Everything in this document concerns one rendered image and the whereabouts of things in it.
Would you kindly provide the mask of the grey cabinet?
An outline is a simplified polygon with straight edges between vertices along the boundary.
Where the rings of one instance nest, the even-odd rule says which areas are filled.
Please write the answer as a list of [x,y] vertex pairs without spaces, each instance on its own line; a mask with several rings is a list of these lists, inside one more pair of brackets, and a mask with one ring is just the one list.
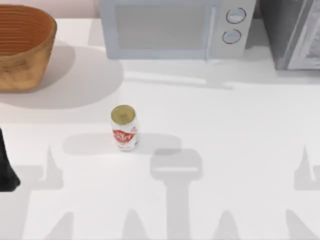
[[259,0],[277,70],[320,70],[320,0]]

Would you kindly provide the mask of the red and white can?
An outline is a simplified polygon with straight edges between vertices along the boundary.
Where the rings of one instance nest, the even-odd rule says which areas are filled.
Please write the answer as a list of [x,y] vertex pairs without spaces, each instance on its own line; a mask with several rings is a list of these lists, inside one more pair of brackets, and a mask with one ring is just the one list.
[[110,114],[112,134],[122,151],[131,151],[138,143],[136,111],[130,105],[116,106]]

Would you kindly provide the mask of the pale microwave oven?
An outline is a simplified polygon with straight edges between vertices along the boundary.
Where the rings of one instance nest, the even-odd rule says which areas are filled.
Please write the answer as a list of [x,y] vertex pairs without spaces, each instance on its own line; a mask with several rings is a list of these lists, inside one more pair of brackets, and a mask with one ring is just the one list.
[[[210,30],[209,38],[209,57],[207,59],[189,59],[189,60],[211,60],[211,59],[234,59],[240,57],[246,47],[249,30],[256,6],[256,0],[217,0],[214,23]],[[239,24],[230,24],[226,20],[226,14],[229,10],[242,8],[246,12],[246,17]],[[236,29],[241,32],[241,39],[235,44],[226,44],[222,40],[222,35],[226,31]]]

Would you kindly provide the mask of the brown woven basket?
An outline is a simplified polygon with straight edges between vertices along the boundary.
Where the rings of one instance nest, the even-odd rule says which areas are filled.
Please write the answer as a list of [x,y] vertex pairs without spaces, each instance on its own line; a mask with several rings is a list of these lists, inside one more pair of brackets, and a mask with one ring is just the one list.
[[32,91],[50,61],[57,22],[27,5],[0,4],[0,93]]

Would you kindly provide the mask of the microwave oven door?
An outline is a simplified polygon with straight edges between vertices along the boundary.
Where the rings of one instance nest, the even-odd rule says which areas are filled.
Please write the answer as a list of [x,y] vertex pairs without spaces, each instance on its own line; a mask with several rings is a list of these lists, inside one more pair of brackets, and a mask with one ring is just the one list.
[[217,0],[98,0],[114,60],[208,59]]

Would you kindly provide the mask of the microwave knob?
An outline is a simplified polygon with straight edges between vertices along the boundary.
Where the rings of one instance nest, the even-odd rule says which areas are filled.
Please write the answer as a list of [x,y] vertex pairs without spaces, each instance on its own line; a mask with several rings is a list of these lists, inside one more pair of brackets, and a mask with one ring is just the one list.
[[226,14],[226,20],[230,24],[240,24],[246,18],[246,11],[243,8],[231,9]]
[[237,29],[225,31],[222,35],[222,40],[225,44],[232,45],[241,40],[242,34]]

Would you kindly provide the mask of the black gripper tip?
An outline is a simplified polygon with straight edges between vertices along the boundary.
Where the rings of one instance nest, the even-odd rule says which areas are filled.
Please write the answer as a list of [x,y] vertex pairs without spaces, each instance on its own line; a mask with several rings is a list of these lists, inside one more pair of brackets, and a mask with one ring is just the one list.
[[10,164],[0,128],[0,192],[13,192],[20,184],[21,181]]

